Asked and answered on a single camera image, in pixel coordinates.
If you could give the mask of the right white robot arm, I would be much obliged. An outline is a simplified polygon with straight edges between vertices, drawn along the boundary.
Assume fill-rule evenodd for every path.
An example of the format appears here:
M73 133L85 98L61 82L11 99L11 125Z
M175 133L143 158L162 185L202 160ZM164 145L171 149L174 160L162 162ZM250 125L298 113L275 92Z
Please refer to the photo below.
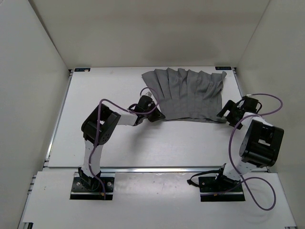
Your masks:
M225 118L235 132L246 127L239 149L239 159L234 162L231 152L233 134L229 139L229 164L224 164L214 178L214 187L225 191L230 185L241 181L241 176L255 168L272 167L277 159L284 137L284 129L274 126L260 114L263 105L251 96L244 96L237 103L229 100L217 114Z

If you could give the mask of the grey pleated skirt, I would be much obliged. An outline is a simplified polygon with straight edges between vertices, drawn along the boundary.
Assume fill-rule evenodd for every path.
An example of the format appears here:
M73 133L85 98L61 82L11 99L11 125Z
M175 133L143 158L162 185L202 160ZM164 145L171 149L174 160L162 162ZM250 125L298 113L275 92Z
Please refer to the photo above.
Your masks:
M142 74L146 86L159 102L166 121L225 123L222 109L226 72L194 72L179 68L155 69Z

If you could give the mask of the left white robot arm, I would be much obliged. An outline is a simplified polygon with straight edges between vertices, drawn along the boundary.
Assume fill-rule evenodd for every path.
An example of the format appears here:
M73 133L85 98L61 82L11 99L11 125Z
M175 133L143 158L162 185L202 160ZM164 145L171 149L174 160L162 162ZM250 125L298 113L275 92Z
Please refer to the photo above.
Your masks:
M142 95L136 104L127 109L119 107L108 99L102 99L81 126L85 142L83 165L78 168L82 185L89 191L102 191L106 195L105 183L101 178L100 162L103 146L110 140L119 125L138 126L147 119L157 122L165 115L147 95Z

